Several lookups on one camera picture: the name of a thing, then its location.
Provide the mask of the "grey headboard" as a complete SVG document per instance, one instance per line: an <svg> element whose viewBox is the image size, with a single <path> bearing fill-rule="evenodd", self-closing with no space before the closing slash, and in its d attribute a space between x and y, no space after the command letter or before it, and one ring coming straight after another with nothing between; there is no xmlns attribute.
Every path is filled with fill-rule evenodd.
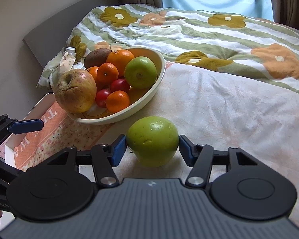
<svg viewBox="0 0 299 239"><path fill-rule="evenodd" d="M81 0L40 23L23 38L42 67L65 46L71 31L92 9L117 5L118 0Z"/></svg>

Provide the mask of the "red cherry tomato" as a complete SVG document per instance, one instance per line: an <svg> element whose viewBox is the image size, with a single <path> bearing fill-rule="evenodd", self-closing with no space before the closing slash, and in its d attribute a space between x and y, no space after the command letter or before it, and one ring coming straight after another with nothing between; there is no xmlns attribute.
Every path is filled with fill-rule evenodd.
<svg viewBox="0 0 299 239"><path fill-rule="evenodd" d="M124 92L128 93L130 88L131 88L131 86L123 78L113 81L113 83L111 83L111 85L110 85L111 93L113 93L115 91L124 91Z"/></svg>
<svg viewBox="0 0 299 239"><path fill-rule="evenodd" d="M107 89L100 90L97 92L95 102L99 107L106 108L106 100L111 92Z"/></svg>

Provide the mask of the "small mandarin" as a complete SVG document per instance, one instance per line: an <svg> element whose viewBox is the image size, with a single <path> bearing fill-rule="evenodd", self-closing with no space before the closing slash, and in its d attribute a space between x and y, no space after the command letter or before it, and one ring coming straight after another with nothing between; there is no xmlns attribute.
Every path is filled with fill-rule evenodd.
<svg viewBox="0 0 299 239"><path fill-rule="evenodd" d="M118 77L119 72L116 66L112 63L104 63L99 66L96 79L98 82L108 85L117 80Z"/></svg>
<svg viewBox="0 0 299 239"><path fill-rule="evenodd" d="M130 98L124 91L111 93L106 100L106 107L110 113L117 113L130 105Z"/></svg>

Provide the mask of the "small mandarin front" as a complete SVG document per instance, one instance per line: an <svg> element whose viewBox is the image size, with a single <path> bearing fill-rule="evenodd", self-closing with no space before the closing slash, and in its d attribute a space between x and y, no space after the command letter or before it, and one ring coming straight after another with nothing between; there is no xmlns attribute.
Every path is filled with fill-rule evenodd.
<svg viewBox="0 0 299 239"><path fill-rule="evenodd" d="M117 113L130 105L130 98L124 91L111 93L106 100L106 107L110 113Z"/></svg>

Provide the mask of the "brown kiwi with sticker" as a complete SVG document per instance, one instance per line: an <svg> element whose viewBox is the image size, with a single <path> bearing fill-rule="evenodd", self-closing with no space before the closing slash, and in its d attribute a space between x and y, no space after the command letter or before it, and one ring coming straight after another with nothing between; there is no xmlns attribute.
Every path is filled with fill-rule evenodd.
<svg viewBox="0 0 299 239"><path fill-rule="evenodd" d="M85 68L88 69L93 66L100 66L101 64L104 64L110 53L111 50L108 48L100 48L90 52L84 59Z"/></svg>

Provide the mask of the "green apple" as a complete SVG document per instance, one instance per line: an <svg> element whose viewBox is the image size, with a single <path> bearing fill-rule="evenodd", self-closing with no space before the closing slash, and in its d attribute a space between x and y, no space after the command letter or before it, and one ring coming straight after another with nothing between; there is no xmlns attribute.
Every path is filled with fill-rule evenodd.
<svg viewBox="0 0 299 239"><path fill-rule="evenodd" d="M132 88L145 89L151 87L157 78L157 69L149 58L135 57L125 67L125 80Z"/></svg>
<svg viewBox="0 0 299 239"><path fill-rule="evenodd" d="M148 116L139 119L128 129L126 142L142 165L160 167L174 157L179 133L168 119Z"/></svg>

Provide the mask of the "cream oval duck bowl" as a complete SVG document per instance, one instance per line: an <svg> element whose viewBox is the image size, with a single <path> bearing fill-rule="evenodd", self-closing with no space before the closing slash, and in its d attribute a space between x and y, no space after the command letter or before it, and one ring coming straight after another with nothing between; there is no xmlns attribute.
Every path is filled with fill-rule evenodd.
<svg viewBox="0 0 299 239"><path fill-rule="evenodd" d="M60 77L55 98L72 120L95 125L120 121L144 107L166 69L161 53L146 48L97 49L84 65Z"/></svg>

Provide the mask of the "red cherry tomato front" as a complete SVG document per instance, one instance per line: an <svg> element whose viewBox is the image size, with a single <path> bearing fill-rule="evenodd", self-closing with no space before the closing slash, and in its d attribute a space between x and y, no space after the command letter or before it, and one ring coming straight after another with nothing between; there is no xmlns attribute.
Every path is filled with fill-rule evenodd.
<svg viewBox="0 0 299 239"><path fill-rule="evenodd" d="M106 108L106 100L111 92L107 89L100 90L97 92L95 102L99 107Z"/></svg>

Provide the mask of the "floral striped duvet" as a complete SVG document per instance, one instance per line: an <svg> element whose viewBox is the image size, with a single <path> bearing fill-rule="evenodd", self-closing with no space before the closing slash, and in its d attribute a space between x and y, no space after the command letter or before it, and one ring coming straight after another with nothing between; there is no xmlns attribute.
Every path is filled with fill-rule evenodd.
<svg viewBox="0 0 299 239"><path fill-rule="evenodd" d="M262 18L125 4L92 9L62 38L38 81L50 89L66 47L75 48L75 66L88 53L144 47L170 62L238 75L299 93L299 30Z"/></svg>

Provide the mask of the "large orange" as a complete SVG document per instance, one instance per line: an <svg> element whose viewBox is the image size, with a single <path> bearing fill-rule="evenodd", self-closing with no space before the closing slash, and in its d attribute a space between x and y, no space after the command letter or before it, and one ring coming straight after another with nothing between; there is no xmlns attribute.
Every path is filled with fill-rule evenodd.
<svg viewBox="0 0 299 239"><path fill-rule="evenodd" d="M86 71L92 75L92 77L94 78L94 81L96 83L97 90L100 91L104 88L105 85L103 83L99 82L97 79L98 69L99 69L98 66L92 66L92 67L88 68Z"/></svg>

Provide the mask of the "small plastic bottle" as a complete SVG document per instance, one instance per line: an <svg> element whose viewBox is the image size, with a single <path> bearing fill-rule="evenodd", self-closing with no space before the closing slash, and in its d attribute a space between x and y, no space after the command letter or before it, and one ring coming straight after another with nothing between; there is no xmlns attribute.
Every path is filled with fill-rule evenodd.
<svg viewBox="0 0 299 239"><path fill-rule="evenodd" d="M70 71L73 67L76 60L76 53L75 48L68 47L65 50L65 53L63 54L61 61L59 63L58 72L59 75L62 76L66 72Z"/></svg>

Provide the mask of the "white floral towel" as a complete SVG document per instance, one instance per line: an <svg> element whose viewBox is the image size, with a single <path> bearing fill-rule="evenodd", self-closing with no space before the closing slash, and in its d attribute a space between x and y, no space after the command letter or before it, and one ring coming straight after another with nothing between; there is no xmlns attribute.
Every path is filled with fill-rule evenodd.
<svg viewBox="0 0 299 239"><path fill-rule="evenodd" d="M288 178L298 199L290 216L299 226L299 94L253 79L192 65L167 64L151 101L111 125L82 125L79 150L110 144L138 119L161 116L195 144L239 147Z"/></svg>

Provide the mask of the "large brownish apple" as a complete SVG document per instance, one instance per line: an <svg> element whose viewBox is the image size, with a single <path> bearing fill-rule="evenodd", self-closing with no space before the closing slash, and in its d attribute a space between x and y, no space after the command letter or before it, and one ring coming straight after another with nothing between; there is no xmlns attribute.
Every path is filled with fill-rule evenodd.
<svg viewBox="0 0 299 239"><path fill-rule="evenodd" d="M60 77L54 93L63 110L73 114L83 113L94 104L97 86L89 72L74 69Z"/></svg>

